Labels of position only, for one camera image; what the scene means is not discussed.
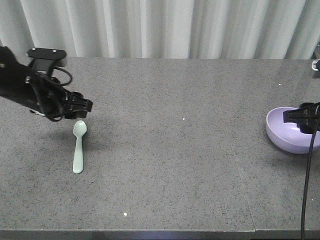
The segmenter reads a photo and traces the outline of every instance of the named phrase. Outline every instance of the white curtain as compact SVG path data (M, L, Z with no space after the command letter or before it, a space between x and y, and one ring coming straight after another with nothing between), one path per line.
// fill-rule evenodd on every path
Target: white curtain
M16 55L310 59L320 0L0 0L0 40Z

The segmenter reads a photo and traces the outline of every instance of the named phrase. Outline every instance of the black clamp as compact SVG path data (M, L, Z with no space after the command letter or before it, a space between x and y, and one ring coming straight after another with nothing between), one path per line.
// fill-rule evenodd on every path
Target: black clamp
M32 87L41 111L48 119L56 121L56 118L60 120L62 117L66 119L85 118L87 113L91 112L92 101L85 99L80 92L70 92L63 88L72 81L71 74L59 68L66 65L64 58L67 53L64 50L34 47L27 52L27 55L33 58L28 67L37 72L43 80L33 82ZM60 83L56 77L52 77L54 69L69 75L69 82ZM30 81L30 77L27 76L25 83L31 84ZM54 105L54 110L50 112L46 110L47 107L43 106L48 100L51 100L50 102Z
M320 102L304 102L299 109L284 111L283 122L296 123L301 133L312 134L320 118L319 106Z

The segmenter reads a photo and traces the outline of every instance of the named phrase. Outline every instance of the bowl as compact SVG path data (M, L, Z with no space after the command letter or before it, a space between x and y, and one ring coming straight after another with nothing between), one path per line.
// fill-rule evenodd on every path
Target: bowl
M312 134L300 132L296 123L284 123L284 111L295 110L295 107L277 107L266 116L266 133L277 147L292 154L307 154ZM313 150L320 148L320 133L317 131Z

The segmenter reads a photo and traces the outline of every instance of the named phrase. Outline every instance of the speckled granite surface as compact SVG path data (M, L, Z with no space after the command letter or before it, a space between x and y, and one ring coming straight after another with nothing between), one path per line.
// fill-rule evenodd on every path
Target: speckled granite surface
M69 58L66 88L94 103L84 171L72 172L76 120L50 122L0 98L0 239L299 237L306 156L275 147L264 124L275 107L319 101L310 64Z

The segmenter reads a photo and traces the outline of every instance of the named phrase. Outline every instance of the mint green spoon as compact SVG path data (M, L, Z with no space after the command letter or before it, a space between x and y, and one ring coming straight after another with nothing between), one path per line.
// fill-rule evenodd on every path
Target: mint green spoon
M76 136L74 158L73 158L73 172L79 174L84 169L84 156L82 151L82 136L87 132L87 125L84 121L77 121L73 128L73 134Z

